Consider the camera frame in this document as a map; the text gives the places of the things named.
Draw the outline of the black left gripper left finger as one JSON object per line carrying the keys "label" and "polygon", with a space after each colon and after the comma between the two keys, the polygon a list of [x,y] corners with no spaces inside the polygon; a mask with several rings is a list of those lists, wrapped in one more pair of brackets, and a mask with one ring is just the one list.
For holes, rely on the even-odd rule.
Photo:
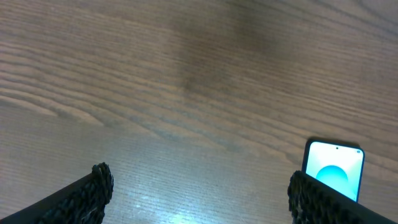
{"label": "black left gripper left finger", "polygon": [[113,195],[109,166],[94,165],[90,174],[52,195],[1,219],[2,224],[101,223]]}

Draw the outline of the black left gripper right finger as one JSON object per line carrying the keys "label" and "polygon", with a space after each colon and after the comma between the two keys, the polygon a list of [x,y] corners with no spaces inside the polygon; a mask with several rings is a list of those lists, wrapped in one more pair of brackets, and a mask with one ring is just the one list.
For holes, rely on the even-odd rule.
{"label": "black left gripper right finger", "polygon": [[287,195],[293,224],[396,224],[300,170]]}

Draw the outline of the blue Galaxy smartphone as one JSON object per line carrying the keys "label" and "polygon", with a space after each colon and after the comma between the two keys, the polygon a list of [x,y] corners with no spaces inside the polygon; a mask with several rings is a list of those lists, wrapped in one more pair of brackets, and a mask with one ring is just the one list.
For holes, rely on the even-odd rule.
{"label": "blue Galaxy smartphone", "polygon": [[302,172],[357,202],[364,161],[356,142],[313,136],[305,143]]}

